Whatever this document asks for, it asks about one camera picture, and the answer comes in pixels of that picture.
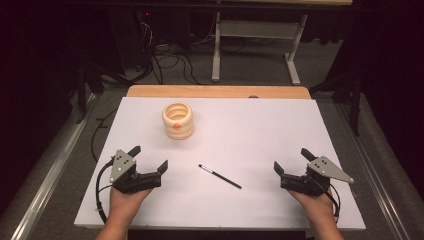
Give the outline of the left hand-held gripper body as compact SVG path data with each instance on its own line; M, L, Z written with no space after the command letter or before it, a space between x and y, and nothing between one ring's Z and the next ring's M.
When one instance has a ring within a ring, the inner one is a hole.
M129 156L128 153L120 149L116 151L109 178L112 186L124 194L133 194L160 187L162 185L162 174L158 171L145 174L138 173L135 157Z

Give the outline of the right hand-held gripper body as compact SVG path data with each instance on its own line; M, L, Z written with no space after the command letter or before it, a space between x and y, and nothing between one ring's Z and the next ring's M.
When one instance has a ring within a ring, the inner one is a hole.
M280 187L308 196L318 197L328 191L330 180L353 184L354 179L345 173L325 156L318 157L307 164L306 172L302 176L280 173Z

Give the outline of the cream ring stack toy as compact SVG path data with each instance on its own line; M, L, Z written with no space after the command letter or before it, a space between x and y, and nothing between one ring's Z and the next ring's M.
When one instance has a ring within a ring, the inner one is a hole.
M193 111L183 102L175 102L162 111L162 120L168 137L183 140L194 132Z

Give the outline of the black pen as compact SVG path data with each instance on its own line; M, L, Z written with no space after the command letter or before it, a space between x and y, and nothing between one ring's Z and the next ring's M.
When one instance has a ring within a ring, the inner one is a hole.
M204 165L202 165L202 164L198 164L198 167L199 167L199 168L201 168L201 169L203 169L204 171L206 171L206 172L208 172L208 173L210 173L210 174L212 174L212 175L214 175L214 176L218 177L219 179L221 179L221 180L223 180L223 181L225 181L225 182L229 183L230 185L232 185L232 186L234 186L234 187L236 187L236 188L238 188L238 189L242 189L242 186L241 186L241 185L239 185L239 184L237 184L236 182L234 182L234 181L232 181L232 180L230 180L230 179L226 178L225 176L222 176L221 174L219 174L219 173L217 173L217 172L213 171L212 169L210 169L210 168L208 168L208 167L206 167L206 166L204 166Z

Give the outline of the person's left hand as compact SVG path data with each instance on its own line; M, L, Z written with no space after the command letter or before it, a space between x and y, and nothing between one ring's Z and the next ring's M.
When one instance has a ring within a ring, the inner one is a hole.
M112 188L108 221L129 225L137 215L143 201L151 192L152 190L148 189L133 194L124 194Z

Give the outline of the person's right hand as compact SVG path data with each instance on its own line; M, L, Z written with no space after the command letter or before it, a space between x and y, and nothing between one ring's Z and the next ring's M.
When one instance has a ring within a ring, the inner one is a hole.
M335 223L333 203L326 195L311 197L291 190L288 193L301 205L311 226Z

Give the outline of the white table board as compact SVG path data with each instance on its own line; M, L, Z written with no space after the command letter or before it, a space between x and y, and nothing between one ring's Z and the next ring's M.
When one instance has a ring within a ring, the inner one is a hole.
M169 98L122 99L75 223L96 228L103 222L96 204L109 202L105 168L118 149L141 147L138 171L153 172L165 160L161 187L143 202L132 225L145 229L304 230L299 203L280 187L273 166L304 174L306 148L332 162L337 154L313 100L188 98L194 132L169 138L162 122ZM202 164L242 186L238 189L198 167Z

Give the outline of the black tripod stand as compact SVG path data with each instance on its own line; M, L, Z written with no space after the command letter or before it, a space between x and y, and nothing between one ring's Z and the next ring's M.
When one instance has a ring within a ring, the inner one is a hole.
M308 89L311 95L332 90L332 100L334 103L350 103L349 125L353 133L358 136L358 119L360 113L360 97L362 85L362 72L357 67L351 67L349 70L338 76L332 77L320 84Z
M81 64L77 71L77 103L78 117L77 124L80 124L87 113L86 88L94 94L102 94L104 86L99 75L98 68L93 63Z

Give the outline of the wooden table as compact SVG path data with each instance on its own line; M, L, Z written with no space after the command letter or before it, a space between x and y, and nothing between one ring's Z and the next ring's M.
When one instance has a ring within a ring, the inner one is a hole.
M128 97L310 99L301 86L136 85Z

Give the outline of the dark equipment box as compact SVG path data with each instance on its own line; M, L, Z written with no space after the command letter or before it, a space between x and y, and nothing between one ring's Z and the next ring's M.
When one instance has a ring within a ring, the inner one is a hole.
M123 69L140 71L147 67L152 52L143 47L136 11L112 9L108 11L108 14Z

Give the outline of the aluminium floor rail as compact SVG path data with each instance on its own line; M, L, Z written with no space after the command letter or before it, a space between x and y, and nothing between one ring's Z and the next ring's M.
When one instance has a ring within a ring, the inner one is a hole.
M366 152L365 146L359 136L357 136L350 126L349 114L345 107L341 104L335 105L336 112L342 119L344 128L348 131L353 141L355 149L359 154L359 162L364 172L373 195L379 205L379 208L388 224L390 231L395 240L410 240L410 236L398 215L398 211L384 187L376 169L374 168L371 158Z
M82 121L72 112L43 153L2 218L2 240L74 240L90 234L74 220L93 171L90 138L98 100L90 94Z

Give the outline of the white metal desk frame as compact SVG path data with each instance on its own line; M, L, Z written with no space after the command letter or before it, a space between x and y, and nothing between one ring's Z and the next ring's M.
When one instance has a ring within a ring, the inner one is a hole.
M215 14L215 40L212 62L212 81L218 82L220 80L221 38L241 37L291 40L291 51L284 54L284 60L289 72L291 83L293 85L300 85L301 82L294 63L294 58L300 44L307 19L307 15L302 15L300 20L296 23L222 20L221 13L217 12Z

